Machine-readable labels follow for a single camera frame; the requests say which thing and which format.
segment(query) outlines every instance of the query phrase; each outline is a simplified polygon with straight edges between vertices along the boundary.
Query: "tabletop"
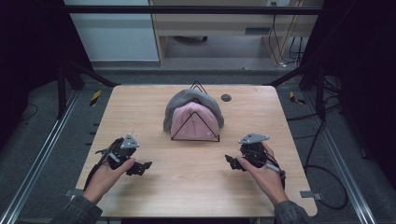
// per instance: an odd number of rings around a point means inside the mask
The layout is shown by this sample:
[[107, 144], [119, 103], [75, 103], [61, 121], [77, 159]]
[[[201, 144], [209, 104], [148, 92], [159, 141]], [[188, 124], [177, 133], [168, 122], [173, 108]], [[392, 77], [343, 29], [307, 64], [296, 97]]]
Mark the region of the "tabletop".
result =
[[[266, 143], [286, 171], [290, 200], [317, 213], [276, 89], [269, 86], [206, 85], [221, 109], [219, 142], [175, 141], [163, 131], [165, 108], [184, 85], [117, 86], [108, 101], [77, 189], [83, 189], [95, 151], [130, 133], [140, 144], [136, 161], [152, 161], [143, 175], [123, 175], [98, 206], [104, 217], [272, 217], [274, 207], [248, 172], [232, 170], [225, 155], [241, 156], [238, 140], [268, 135]], [[224, 102], [221, 95], [232, 100]]]

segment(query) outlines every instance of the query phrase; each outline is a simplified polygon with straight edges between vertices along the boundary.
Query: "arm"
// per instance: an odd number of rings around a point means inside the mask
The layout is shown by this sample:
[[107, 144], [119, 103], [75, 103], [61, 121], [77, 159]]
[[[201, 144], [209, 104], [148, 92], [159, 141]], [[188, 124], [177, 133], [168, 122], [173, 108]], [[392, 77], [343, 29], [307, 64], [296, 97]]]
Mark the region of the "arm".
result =
[[[274, 151], [262, 142], [268, 154], [274, 157]], [[312, 223], [305, 210], [296, 203], [289, 200], [285, 190], [283, 190], [279, 173], [263, 166], [257, 168], [244, 158], [238, 158], [239, 163], [252, 175], [275, 208], [276, 220], [278, 223]]]
[[96, 204], [133, 165], [134, 159], [129, 159], [116, 170], [112, 170], [107, 162], [102, 164], [84, 193], [76, 196], [50, 223], [96, 223], [102, 215], [102, 209]]

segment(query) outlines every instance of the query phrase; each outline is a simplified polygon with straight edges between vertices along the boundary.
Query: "gray fabric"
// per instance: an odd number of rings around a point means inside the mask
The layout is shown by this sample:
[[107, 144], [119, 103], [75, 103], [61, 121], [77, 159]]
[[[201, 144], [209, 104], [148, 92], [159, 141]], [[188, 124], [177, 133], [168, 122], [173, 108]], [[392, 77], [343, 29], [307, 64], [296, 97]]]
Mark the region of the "gray fabric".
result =
[[76, 196], [51, 223], [96, 223], [102, 209], [82, 196]]
[[292, 201], [285, 201], [275, 207], [275, 217], [278, 224], [314, 223], [305, 210]]
[[198, 100], [201, 105], [206, 106], [218, 121], [219, 127], [224, 127], [224, 117], [221, 115], [221, 110], [216, 100], [210, 95], [194, 89], [186, 89], [178, 92], [169, 101], [165, 109], [165, 119], [163, 120], [163, 131], [168, 131], [172, 126], [172, 117], [176, 108], [186, 105], [189, 102]]

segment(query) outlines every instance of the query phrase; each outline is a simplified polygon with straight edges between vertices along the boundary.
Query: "pink hat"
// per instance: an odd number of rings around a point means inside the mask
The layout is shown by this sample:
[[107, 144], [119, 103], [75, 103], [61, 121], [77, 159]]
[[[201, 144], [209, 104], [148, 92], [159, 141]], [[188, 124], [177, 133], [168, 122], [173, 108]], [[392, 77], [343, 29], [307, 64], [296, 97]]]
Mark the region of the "pink hat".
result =
[[190, 102], [176, 108], [172, 117], [172, 139], [212, 140], [219, 136], [219, 125], [213, 113], [204, 105]]

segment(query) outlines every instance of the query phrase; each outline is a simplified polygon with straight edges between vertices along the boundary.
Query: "white wall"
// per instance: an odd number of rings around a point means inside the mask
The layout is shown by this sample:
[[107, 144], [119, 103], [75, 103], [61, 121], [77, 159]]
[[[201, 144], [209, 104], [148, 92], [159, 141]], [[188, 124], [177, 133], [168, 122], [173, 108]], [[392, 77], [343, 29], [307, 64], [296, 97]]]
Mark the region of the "white wall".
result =
[[[64, 0], [66, 5], [147, 6], [147, 0]], [[149, 14], [71, 14], [92, 62], [155, 61]]]

